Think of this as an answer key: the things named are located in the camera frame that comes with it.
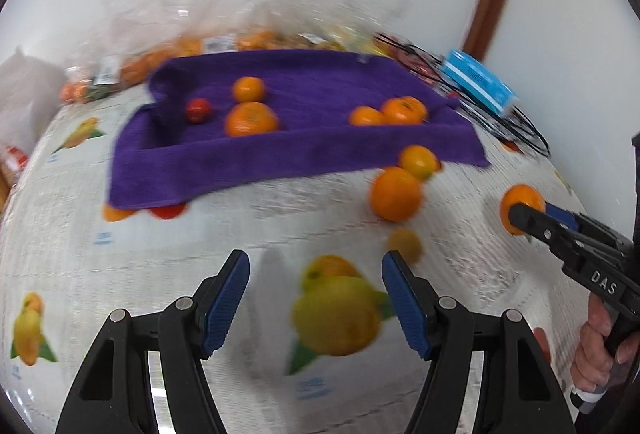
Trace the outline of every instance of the blue gripper pad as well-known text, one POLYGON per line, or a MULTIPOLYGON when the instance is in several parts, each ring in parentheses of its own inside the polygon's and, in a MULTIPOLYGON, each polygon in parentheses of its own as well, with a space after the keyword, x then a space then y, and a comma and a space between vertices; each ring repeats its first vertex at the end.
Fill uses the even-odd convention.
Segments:
POLYGON ((570 230, 578 231, 578 223, 575 220, 574 215, 570 211, 563 210, 562 208, 555 207, 552 204, 546 203, 545 213, 549 217, 553 217, 556 221, 563 223, 570 230))
POLYGON ((426 360, 431 354, 431 344, 427 338, 427 317, 390 253, 382 259, 382 280, 402 326, 404 338, 409 347, 426 360))
POLYGON ((249 282, 249 257, 244 251, 239 253, 230 273, 222 283, 222 288, 207 311, 204 340, 201 350, 207 356, 218 350, 225 343, 231 322, 238 311, 238 306, 249 282))

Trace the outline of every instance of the red tomato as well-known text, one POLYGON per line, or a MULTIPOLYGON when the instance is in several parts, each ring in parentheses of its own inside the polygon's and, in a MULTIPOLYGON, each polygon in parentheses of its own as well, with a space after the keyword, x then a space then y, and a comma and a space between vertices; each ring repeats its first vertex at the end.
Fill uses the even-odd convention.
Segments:
POLYGON ((209 119, 213 109, 204 98, 192 99, 187 105, 187 119, 189 123, 204 123, 209 119))
POLYGON ((183 213, 186 208, 187 204, 182 203, 181 205, 172 205, 170 207, 149 208, 149 211, 156 217, 167 221, 169 219, 173 219, 174 217, 178 217, 178 215, 183 213))

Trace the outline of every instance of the finger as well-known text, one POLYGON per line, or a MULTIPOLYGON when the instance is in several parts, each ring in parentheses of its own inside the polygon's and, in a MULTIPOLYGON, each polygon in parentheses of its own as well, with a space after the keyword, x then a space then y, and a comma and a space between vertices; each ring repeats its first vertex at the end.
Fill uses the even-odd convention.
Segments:
POLYGON ((583 325, 580 329, 580 345, 590 366, 600 372, 611 370, 613 358, 604 347, 604 338, 589 324, 583 325))
POLYGON ((579 346, 577 351, 575 351, 575 365, 578 367, 580 374, 585 377, 588 382, 597 385, 607 385, 609 381, 609 372, 604 370, 598 370, 593 367, 589 360, 587 360, 587 355, 584 354, 584 349, 582 346, 579 346))
POLYGON ((616 351, 616 362, 619 364, 626 364, 626 362, 630 362, 633 357, 636 356, 639 344, 640 333, 634 333, 628 337, 620 344, 620 347, 616 351))
POLYGON ((611 316, 607 308, 602 303, 600 297, 594 293, 589 295, 589 325, 599 332, 603 337, 608 337, 611 332, 611 316))
POLYGON ((587 380, 578 366, 575 365, 575 362, 571 365, 571 379, 574 381, 574 385, 576 388, 583 390, 585 392, 593 392, 596 390, 596 385, 592 384, 589 380, 587 380))

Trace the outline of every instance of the table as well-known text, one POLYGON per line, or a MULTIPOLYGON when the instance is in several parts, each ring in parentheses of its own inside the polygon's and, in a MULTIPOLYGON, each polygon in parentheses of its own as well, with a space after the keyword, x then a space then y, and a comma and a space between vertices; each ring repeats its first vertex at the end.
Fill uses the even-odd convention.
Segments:
MULTIPOLYGON (((0 384, 32 430, 54 431, 84 353, 113 309, 160 311, 192 294, 241 248, 252 261, 250 283, 225 345, 204 363, 228 431, 404 432, 428 364, 406 346, 396 319, 361 353, 324 357, 295 376, 280 370, 292 334, 287 298, 306 263, 336 253, 383 287, 380 261, 394 226, 367 204, 377 170, 263 181, 204 195, 171 220, 143 210, 107 223, 102 205, 114 140, 149 100, 139 86, 62 109, 10 199, 0 234, 0 384), (56 151, 89 117, 98 118, 104 135, 56 151), (274 265, 289 275, 277 275, 274 265), (38 358, 31 367, 11 359, 14 321, 30 292, 44 303, 42 332, 49 358, 57 360, 38 358), (305 399, 310 378, 322 378, 325 396, 305 399)), ((542 243, 507 234, 498 205, 511 185, 528 183, 559 207, 582 206, 548 160, 514 153, 479 133, 490 168, 447 163, 424 186, 426 203, 407 223, 426 251, 414 271, 471 311, 516 308, 532 327, 543 327, 568 394, 587 293, 561 274, 561 263, 542 243)), ((473 424, 481 365, 474 357, 461 433, 473 424)), ((160 432, 170 434, 157 356, 150 355, 150 367, 160 432)))

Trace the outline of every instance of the purple cloth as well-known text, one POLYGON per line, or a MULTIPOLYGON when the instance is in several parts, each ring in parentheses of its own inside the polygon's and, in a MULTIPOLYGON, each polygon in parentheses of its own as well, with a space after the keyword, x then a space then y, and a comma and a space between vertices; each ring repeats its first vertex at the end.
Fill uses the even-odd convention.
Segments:
POLYGON ((473 126, 396 62, 333 51, 246 51, 171 60, 151 77, 155 103, 141 107, 115 146, 110 203, 153 208, 261 179, 314 176, 394 165, 402 149, 419 144, 439 159, 487 166, 473 126), (280 131, 229 138, 224 121, 235 105, 231 87, 242 76, 262 78, 264 102, 280 131), (414 96, 424 125, 352 127, 360 105, 379 108, 391 97, 414 96), (194 98, 214 107, 212 119, 190 125, 194 98))

